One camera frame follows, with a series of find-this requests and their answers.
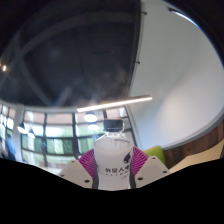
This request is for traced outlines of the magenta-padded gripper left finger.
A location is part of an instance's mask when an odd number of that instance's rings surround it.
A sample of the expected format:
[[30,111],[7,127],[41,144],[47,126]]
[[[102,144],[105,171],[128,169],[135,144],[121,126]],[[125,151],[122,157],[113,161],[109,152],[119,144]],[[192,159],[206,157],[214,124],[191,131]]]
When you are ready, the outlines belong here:
[[78,160],[70,160],[58,176],[83,188],[97,189],[99,178],[94,150],[89,150]]

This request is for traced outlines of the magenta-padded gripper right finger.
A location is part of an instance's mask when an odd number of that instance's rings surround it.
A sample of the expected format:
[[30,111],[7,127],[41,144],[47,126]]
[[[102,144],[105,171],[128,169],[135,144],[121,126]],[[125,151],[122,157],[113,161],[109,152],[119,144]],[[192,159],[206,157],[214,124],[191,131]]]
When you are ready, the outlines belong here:
[[129,178],[131,189],[144,187],[170,174],[157,156],[148,156],[139,148],[133,148]]

